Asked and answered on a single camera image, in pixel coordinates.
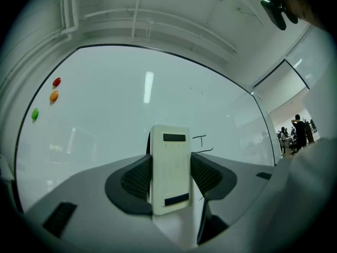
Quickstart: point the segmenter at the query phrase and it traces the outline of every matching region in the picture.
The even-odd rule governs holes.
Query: orange magnet
[[[58,90],[55,90],[53,93],[51,93],[51,96],[49,97],[50,101],[55,101],[58,97]]]

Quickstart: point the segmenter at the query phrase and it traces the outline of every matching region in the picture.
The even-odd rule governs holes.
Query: black frame
[[[182,58],[182,59],[185,59],[185,60],[188,60],[190,62],[193,62],[195,64],[198,64],[200,66],[203,66],[217,74],[219,74],[220,76],[226,78],[227,80],[229,80],[230,82],[236,84],[237,86],[239,86],[241,89],[243,89],[245,92],[247,92],[250,96],[253,97],[253,99],[255,100],[257,106],[259,107],[259,110],[261,112],[261,115],[263,117],[263,120],[264,120],[264,123],[266,124],[265,122],[265,118],[263,116],[263,113],[261,111],[261,108],[260,106],[258,105],[255,97],[249,92],[247,91],[245,88],[243,88],[241,85],[237,84],[236,82],[234,82],[233,80],[229,79],[227,76],[221,74],[220,72],[202,64],[202,63],[199,63],[195,60],[192,60],[190,58],[187,58],[185,56],[181,56],[179,54],[175,54],[175,53],[171,53],[171,52],[167,52],[167,51],[163,51],[163,50],[159,50],[159,49],[156,49],[156,48],[151,48],[151,47],[145,47],[145,46],[138,46],[138,45],[133,45],[133,44],[92,44],[92,45],[83,45],[83,46],[80,46],[78,48],[76,48],[74,51],[72,51],[69,55],[67,55],[65,58],[63,58],[53,69],[52,71],[48,74],[48,76],[43,80],[43,82],[41,83],[41,85],[38,87],[38,89],[36,90],[36,92],[34,93],[31,101],[29,102],[28,106],[27,106],[27,109],[24,113],[24,116],[22,118],[22,121],[21,121],[21,124],[20,124],[20,127],[19,127],[19,131],[18,131],[18,134],[17,134],[17,138],[16,138],[16,144],[15,144],[15,152],[14,152],[14,181],[12,182],[12,191],[13,191],[13,197],[14,197],[14,201],[15,201],[15,204],[16,204],[16,208],[19,212],[23,213],[23,209],[22,209],[22,205],[21,205],[21,202],[20,202],[20,197],[19,197],[19,193],[18,193],[18,188],[17,188],[17,180],[16,180],[16,160],[17,160],[17,150],[18,150],[18,144],[19,144],[19,139],[20,139],[20,135],[21,135],[21,131],[22,131],[22,127],[23,127],[23,124],[24,124],[24,121],[27,117],[27,113],[34,101],[34,99],[36,98],[37,94],[39,93],[41,87],[45,84],[45,82],[49,79],[49,77],[54,73],[54,71],[65,61],[67,60],[71,55],[73,55],[76,51],[82,49],[82,48],[89,48],[89,47],[102,47],[102,46],[124,46],[124,47],[135,47],[135,48],[143,48],[143,49],[147,49],[147,50],[151,50],[151,51],[157,51],[157,52],[162,52],[162,53],[166,53],[166,54],[169,54],[169,55],[173,55],[173,56],[176,56],[176,57],[179,57],[179,58]],[[268,134],[269,134],[269,139],[270,139],[270,143],[272,145],[272,150],[273,150],[273,157],[274,157],[274,165],[275,164],[275,155],[274,155],[274,149],[273,149],[273,144],[272,144],[272,140],[271,140],[271,137],[270,137],[270,133],[269,133],[269,129],[268,129],[268,126],[267,127],[267,130],[268,130]]]
[[[310,90],[304,78],[302,78],[299,72],[288,62],[287,59],[283,59],[271,72],[269,72],[262,80],[260,80],[256,85],[254,85],[254,88],[257,87],[260,83],[262,83],[265,79],[267,79],[272,73],[274,73],[274,71],[276,71],[284,62],[286,62],[293,69],[293,71],[296,72],[296,74],[301,78],[302,82],[305,84],[306,88]]]

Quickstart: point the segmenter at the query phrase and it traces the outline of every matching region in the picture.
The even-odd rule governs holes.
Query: white device
[[[155,125],[151,130],[155,215],[192,205],[191,144],[188,128]]]

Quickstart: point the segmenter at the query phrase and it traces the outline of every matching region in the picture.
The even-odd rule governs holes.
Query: black slot
[[[197,244],[201,245],[207,242],[208,240],[222,233],[228,227],[229,225],[223,222],[218,216],[211,214],[208,202],[205,200],[200,222],[200,229],[197,236]]]
[[[164,141],[186,141],[185,135],[179,134],[163,134]]]
[[[173,205],[173,204],[176,204],[178,202],[188,200],[189,197],[190,197],[190,194],[186,193],[186,194],[183,194],[183,195],[180,195],[180,196],[177,196],[177,197],[165,199],[165,206]]]
[[[266,172],[259,172],[256,176],[261,177],[261,178],[266,179],[266,180],[269,180],[272,175],[270,173],[266,173]]]
[[[61,202],[43,224],[43,227],[51,234],[59,238],[76,207],[77,205],[70,202]]]

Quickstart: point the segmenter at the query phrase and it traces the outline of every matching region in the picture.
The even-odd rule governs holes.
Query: black shirt
[[[296,128],[297,142],[298,143],[306,143],[304,122],[300,121],[298,123],[294,123],[294,127]]]

